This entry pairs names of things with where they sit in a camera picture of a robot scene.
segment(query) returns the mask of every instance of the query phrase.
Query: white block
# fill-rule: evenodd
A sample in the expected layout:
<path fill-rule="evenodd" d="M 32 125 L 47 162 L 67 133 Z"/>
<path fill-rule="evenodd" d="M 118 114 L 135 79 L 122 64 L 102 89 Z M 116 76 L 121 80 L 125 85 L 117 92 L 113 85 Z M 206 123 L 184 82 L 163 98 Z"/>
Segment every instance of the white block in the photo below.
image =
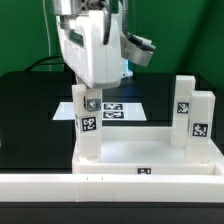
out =
<path fill-rule="evenodd" d="M 97 161 L 101 147 L 101 111 L 89 112 L 84 106 L 84 99 L 101 99 L 102 90 L 87 89 L 84 84 L 80 84 L 72 86 L 72 92 L 79 160 Z"/>
<path fill-rule="evenodd" d="M 171 145 L 184 148 L 187 135 L 191 91 L 195 88 L 194 76 L 177 76 L 173 109 Z"/>
<path fill-rule="evenodd" d="M 212 92 L 192 91 L 190 105 L 186 160 L 192 163 L 214 161 L 216 152 L 210 137 L 215 96 Z"/>

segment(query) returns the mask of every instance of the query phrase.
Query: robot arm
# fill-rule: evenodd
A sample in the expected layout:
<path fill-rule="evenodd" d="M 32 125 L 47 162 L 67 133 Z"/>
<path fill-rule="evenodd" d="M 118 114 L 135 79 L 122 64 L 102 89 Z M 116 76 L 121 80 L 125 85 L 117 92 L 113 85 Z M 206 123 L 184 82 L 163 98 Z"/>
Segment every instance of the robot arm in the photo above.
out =
<path fill-rule="evenodd" d="M 122 61 L 146 66 L 155 47 L 128 32 L 128 1 L 52 0 L 65 62 L 89 88 L 113 88 L 123 77 Z M 112 14 L 112 7 L 119 8 Z"/>

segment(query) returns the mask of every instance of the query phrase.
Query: green wall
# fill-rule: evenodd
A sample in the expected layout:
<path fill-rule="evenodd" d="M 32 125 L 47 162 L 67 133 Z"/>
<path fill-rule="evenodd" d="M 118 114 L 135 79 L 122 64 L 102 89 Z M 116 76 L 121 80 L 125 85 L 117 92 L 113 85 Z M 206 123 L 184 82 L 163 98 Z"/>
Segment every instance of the green wall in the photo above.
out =
<path fill-rule="evenodd" d="M 149 66 L 135 66 L 135 71 L 200 73 L 224 90 L 223 0 L 129 2 L 130 30 L 152 39 L 157 46 Z M 58 42 L 54 16 L 49 15 L 49 20 L 55 53 Z M 48 55 L 42 0 L 4 1 L 0 27 L 0 75 L 23 70 Z"/>
<path fill-rule="evenodd" d="M 55 18 L 49 16 L 49 22 L 55 53 L 57 43 Z M 0 29 L 0 75 L 9 71 L 23 70 L 36 60 L 48 56 L 42 0 L 2 2 Z"/>
<path fill-rule="evenodd" d="M 135 66 L 135 71 L 198 73 L 224 90 L 223 0 L 132 0 L 132 6 L 134 3 L 136 19 L 130 23 L 131 30 L 157 46 L 149 66 Z"/>

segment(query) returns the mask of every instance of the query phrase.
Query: white platform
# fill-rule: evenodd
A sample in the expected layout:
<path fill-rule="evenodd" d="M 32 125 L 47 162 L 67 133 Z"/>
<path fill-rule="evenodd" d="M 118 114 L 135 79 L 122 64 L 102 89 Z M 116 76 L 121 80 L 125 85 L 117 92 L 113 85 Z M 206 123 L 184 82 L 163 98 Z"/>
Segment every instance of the white platform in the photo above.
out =
<path fill-rule="evenodd" d="M 75 174 L 138 174 L 141 168 L 152 175 L 218 175 L 214 161 L 223 159 L 213 142 L 209 163 L 187 163 L 184 149 L 170 146 L 170 127 L 103 127 L 100 160 L 79 162 L 75 149 Z"/>
<path fill-rule="evenodd" d="M 100 162 L 79 164 L 74 157 L 83 174 L 1 174 L 0 201 L 224 203 L 224 159 L 214 144 L 215 162 L 189 164 L 183 149 L 169 146 L 171 128 L 103 129 Z M 152 174 L 136 174 L 139 167 Z"/>

